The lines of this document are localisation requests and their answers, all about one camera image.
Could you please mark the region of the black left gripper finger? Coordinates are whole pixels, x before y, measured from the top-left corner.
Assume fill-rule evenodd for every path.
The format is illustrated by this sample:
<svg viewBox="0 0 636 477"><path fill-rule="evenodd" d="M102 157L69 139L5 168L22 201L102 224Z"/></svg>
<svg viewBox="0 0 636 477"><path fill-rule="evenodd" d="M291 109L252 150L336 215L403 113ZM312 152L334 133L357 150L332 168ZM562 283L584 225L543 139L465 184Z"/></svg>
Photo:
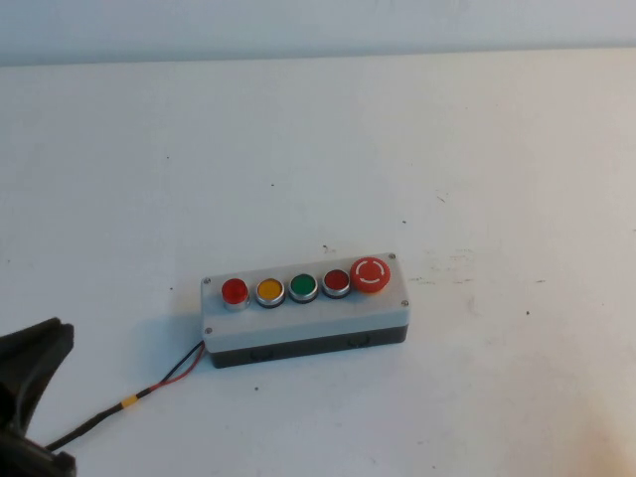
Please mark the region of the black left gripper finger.
<svg viewBox="0 0 636 477"><path fill-rule="evenodd" d="M74 347L71 324L41 322L8 335L8 428L26 433L51 378Z"/></svg>
<svg viewBox="0 0 636 477"><path fill-rule="evenodd" d="M1 380L52 375L60 365L57 340L62 322L51 318L1 337Z"/></svg>

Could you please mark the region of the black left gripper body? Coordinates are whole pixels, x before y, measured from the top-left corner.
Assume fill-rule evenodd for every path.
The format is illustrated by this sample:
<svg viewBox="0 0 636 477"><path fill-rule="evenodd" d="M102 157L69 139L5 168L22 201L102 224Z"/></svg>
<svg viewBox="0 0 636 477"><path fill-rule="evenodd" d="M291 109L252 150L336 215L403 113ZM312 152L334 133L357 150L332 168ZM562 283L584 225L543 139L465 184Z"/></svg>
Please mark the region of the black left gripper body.
<svg viewBox="0 0 636 477"><path fill-rule="evenodd" d="M37 379L30 386L1 383L1 475L76 476L76 460L56 454L30 440L27 431L48 382Z"/></svg>

